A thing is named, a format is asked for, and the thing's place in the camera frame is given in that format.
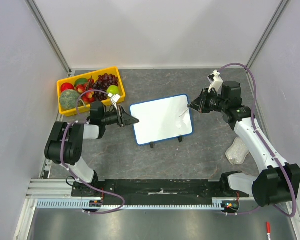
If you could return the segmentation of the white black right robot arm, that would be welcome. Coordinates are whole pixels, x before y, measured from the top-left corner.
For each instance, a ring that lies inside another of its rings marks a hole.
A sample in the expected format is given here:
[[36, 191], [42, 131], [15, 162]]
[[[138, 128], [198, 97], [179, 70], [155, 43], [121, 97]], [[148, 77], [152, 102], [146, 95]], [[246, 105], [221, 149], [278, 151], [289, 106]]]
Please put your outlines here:
[[241, 85], [235, 81], [221, 84], [221, 93], [215, 88], [204, 88], [188, 108], [202, 114], [222, 113], [223, 120], [243, 141], [259, 170], [257, 178], [242, 172], [228, 173], [219, 184], [225, 197], [240, 191], [254, 198], [260, 207], [292, 203], [292, 214], [297, 209], [300, 187], [300, 167], [289, 164], [271, 145], [259, 127], [254, 113], [242, 104]]

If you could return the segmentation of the blue framed whiteboard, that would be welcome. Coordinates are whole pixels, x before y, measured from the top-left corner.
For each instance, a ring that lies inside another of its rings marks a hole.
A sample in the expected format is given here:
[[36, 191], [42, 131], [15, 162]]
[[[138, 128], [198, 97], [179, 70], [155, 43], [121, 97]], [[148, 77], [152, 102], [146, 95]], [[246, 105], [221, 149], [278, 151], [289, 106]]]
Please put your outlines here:
[[137, 145], [191, 135], [194, 126], [190, 111], [179, 117], [188, 103], [187, 94], [178, 94], [132, 104], [130, 114], [139, 120], [139, 123], [133, 124]]

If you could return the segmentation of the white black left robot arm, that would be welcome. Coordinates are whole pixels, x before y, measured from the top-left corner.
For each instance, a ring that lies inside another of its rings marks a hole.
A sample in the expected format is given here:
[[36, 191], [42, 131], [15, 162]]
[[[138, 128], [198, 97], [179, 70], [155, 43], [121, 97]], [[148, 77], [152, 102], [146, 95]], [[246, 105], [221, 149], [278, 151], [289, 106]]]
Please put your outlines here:
[[65, 168], [74, 179], [72, 197], [96, 197], [107, 194], [121, 198], [118, 194], [102, 189], [98, 174], [82, 157], [83, 141], [101, 139], [106, 132], [106, 126], [126, 127], [139, 122], [139, 119], [128, 114], [122, 106], [117, 105], [112, 110], [107, 110], [102, 102], [96, 101], [90, 107], [90, 116], [86, 122], [54, 123], [44, 155], [48, 160]]

